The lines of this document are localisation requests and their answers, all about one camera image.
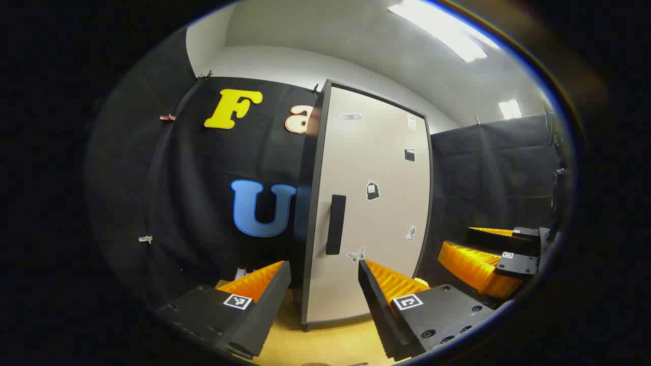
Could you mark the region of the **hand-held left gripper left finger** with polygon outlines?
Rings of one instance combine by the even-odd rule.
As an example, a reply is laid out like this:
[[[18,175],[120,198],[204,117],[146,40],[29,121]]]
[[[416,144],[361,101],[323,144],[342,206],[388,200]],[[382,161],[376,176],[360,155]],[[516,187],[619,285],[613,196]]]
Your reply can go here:
[[[156,310],[193,342],[218,354],[260,356],[291,282],[279,261],[223,286],[198,286]]]

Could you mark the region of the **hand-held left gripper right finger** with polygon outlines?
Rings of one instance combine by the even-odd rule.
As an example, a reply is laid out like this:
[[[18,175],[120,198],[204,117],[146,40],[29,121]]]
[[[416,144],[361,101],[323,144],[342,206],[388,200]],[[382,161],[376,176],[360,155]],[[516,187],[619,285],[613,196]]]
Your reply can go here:
[[[452,285],[423,286],[370,260],[359,264],[359,283],[386,357],[395,361],[435,355],[496,313]]]

